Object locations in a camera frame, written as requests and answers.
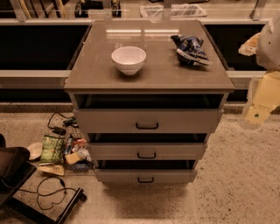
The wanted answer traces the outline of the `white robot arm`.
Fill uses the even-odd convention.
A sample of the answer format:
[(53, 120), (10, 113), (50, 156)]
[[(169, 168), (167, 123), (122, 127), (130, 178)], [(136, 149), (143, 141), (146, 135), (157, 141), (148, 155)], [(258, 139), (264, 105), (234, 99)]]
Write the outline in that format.
[(248, 86), (247, 103), (242, 111), (241, 126), (254, 130), (280, 105), (280, 11), (248, 39), (238, 50), (256, 56), (256, 63), (266, 69), (261, 78), (253, 77)]

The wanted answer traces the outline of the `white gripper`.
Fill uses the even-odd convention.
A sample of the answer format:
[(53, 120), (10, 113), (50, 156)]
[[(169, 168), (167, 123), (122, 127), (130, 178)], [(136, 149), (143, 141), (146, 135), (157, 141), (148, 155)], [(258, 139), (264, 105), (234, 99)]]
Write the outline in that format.
[(262, 78), (254, 77), (248, 88), (248, 104), (241, 113), (245, 130), (259, 128), (280, 105), (280, 72), (269, 70)]

